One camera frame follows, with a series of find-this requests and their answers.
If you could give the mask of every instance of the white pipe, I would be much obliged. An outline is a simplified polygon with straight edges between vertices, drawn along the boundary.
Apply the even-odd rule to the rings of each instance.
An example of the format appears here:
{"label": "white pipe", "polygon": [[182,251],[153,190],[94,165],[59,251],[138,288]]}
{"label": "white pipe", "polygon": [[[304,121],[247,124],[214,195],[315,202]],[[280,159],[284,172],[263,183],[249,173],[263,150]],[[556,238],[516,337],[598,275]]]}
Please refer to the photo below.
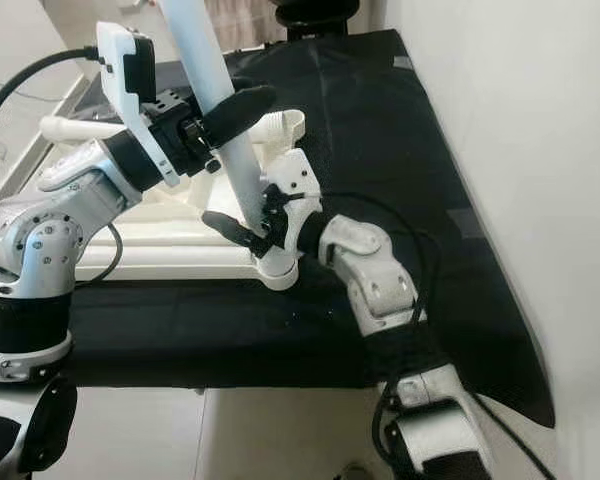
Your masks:
{"label": "white pipe", "polygon": [[69,120],[46,115],[40,120],[42,136],[55,143],[80,142],[92,138],[109,138],[125,130],[120,123],[88,122]]}
{"label": "white pipe", "polygon": [[[203,113],[235,90],[204,0],[160,0],[162,13],[180,51],[180,59]],[[247,225],[263,233],[261,171],[246,133],[219,149]]]}

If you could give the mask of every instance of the black chair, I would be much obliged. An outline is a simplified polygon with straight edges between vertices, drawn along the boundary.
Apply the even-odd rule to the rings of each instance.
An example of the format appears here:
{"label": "black chair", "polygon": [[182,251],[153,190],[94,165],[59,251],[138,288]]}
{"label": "black chair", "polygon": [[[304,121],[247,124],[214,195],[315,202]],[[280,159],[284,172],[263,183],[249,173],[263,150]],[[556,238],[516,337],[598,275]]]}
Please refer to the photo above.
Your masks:
{"label": "black chair", "polygon": [[289,41],[305,36],[346,36],[347,20],[360,8],[360,0],[271,0],[278,5],[276,20],[287,28]]}

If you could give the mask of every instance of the white wall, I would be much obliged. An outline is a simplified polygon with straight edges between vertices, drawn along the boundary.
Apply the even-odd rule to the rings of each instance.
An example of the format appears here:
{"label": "white wall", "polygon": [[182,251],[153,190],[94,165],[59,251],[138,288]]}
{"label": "white wall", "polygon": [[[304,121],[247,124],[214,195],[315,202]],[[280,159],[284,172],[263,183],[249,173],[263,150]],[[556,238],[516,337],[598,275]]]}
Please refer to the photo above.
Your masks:
{"label": "white wall", "polygon": [[600,0],[386,0],[374,13],[401,32],[544,346],[561,466],[600,478]]}
{"label": "white wall", "polygon": [[[66,48],[38,0],[0,0],[0,82],[29,63]],[[63,62],[35,75],[20,90],[48,99],[62,98],[73,91],[81,76],[75,62]],[[5,102],[0,110],[0,188],[5,177],[29,173],[28,166],[22,165],[22,154],[38,135],[40,117],[61,103],[16,95]]]}

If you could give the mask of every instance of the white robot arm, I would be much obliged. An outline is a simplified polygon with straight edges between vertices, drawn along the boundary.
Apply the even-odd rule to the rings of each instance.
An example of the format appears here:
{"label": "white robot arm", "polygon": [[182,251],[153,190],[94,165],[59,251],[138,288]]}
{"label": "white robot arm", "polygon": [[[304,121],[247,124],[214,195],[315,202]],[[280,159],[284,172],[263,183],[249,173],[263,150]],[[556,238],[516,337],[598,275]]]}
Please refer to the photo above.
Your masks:
{"label": "white robot arm", "polygon": [[[44,172],[34,192],[0,201],[0,479],[43,470],[66,446],[76,390],[56,375],[71,350],[75,265],[89,239],[158,182],[219,168],[213,149],[255,123],[272,99],[266,87],[247,89],[204,116],[171,93],[155,99],[151,74],[148,81],[129,75],[129,68],[151,71],[150,41],[108,25],[98,27],[103,87],[128,130],[85,143]],[[390,452],[381,447],[394,471],[420,475],[470,454],[483,475],[472,478],[490,478],[464,390],[424,315],[414,315],[417,292],[389,236],[323,214],[302,150],[281,155],[263,174],[261,231],[215,212],[203,220],[262,262],[275,261],[276,249],[293,258],[304,252],[346,284],[372,373],[386,385],[383,398],[401,405],[389,425]]]}

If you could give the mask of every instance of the black cloth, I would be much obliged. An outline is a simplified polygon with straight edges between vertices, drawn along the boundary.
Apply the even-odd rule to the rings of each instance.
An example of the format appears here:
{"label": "black cloth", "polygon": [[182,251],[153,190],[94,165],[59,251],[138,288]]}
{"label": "black cloth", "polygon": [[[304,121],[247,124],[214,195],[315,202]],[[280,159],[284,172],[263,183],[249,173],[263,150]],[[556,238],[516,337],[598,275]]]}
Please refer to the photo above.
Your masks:
{"label": "black cloth", "polygon": [[[395,31],[279,44],[226,58],[232,74],[278,90],[276,109],[306,113],[304,149],[326,190],[376,197],[442,245],[431,317],[467,388],[552,426],[551,398],[524,321]],[[78,108],[104,102],[95,82]],[[157,68],[158,90],[187,85],[179,64]],[[376,207],[326,207],[398,225]],[[394,250],[418,280],[411,240]],[[76,292],[68,371],[81,385],[324,386],[369,384],[343,285],[303,259],[299,282],[106,282]]]}

